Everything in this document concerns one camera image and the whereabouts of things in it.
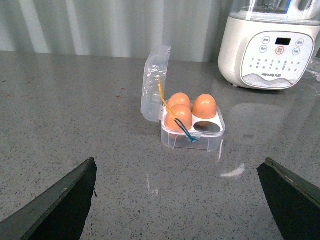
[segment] speckled countertop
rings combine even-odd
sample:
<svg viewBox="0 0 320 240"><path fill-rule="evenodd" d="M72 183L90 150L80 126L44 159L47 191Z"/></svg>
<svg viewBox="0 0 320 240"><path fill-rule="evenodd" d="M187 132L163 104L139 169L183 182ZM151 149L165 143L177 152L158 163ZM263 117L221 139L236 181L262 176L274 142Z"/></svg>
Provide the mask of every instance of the speckled countertop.
<svg viewBox="0 0 320 240"><path fill-rule="evenodd" d="M140 112L145 62L0 52L0 221L94 157L83 240L282 239L256 168L271 157L320 187L320 83L235 88L216 64L170 61L166 99L212 94L226 131L214 152L169 149Z"/></svg>

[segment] egg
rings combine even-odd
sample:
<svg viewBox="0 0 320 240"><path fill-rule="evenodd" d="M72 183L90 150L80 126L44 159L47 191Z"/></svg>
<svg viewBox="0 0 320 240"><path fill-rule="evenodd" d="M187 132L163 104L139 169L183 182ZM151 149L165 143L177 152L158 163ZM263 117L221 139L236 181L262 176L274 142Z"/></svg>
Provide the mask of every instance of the egg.
<svg viewBox="0 0 320 240"><path fill-rule="evenodd" d="M178 93L174 94L168 102L168 106L171 109L173 106L178 105L178 104L186 105L189 109L191 109L191 101L190 101L188 95L183 92L178 92Z"/></svg>
<svg viewBox="0 0 320 240"><path fill-rule="evenodd" d="M174 112L175 116L183 122L186 129L190 130L192 128L192 112L190 108L183 104L175 105L171 108ZM175 118L172 116L170 112L167 113L164 121L164 125L170 130L176 132L183 132L182 129L175 122Z"/></svg>
<svg viewBox="0 0 320 240"><path fill-rule="evenodd" d="M200 95L193 103L192 114L200 119L214 118L217 115L216 100L210 94Z"/></svg>

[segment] brand logo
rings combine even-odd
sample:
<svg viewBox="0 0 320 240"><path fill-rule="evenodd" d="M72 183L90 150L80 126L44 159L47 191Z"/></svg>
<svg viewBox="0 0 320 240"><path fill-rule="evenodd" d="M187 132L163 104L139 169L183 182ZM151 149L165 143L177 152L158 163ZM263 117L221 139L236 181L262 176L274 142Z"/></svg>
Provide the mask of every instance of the brand logo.
<svg viewBox="0 0 320 240"><path fill-rule="evenodd" d="M271 74L271 73L262 73L262 76L264 77L276 77L276 78L280 78L281 74Z"/></svg>

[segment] control panel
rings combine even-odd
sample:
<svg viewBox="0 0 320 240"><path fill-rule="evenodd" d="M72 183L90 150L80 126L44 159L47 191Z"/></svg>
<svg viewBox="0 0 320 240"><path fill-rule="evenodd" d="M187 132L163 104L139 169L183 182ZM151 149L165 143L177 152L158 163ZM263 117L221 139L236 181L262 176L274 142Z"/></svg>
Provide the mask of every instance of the control panel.
<svg viewBox="0 0 320 240"><path fill-rule="evenodd" d="M251 39L244 52L241 79L254 87L288 88L302 77L313 49L313 39L303 33L259 33Z"/></svg>

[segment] yellow wire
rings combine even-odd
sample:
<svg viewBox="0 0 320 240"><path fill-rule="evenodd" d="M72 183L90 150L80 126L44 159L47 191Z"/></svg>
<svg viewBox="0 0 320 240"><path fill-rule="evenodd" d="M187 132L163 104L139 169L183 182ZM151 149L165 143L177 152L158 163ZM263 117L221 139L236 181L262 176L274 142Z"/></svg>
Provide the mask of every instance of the yellow wire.
<svg viewBox="0 0 320 240"><path fill-rule="evenodd" d="M174 119L177 118L176 114L172 111L172 109L169 107L168 103L166 102L165 100L165 95L164 95L164 92L162 90L162 85L161 85L161 79L160 77L158 77L158 81L159 81L159 91L160 91L160 97L161 97L161 100L162 102L164 103L164 105L166 106L166 109L171 113L171 115L173 116Z"/></svg>

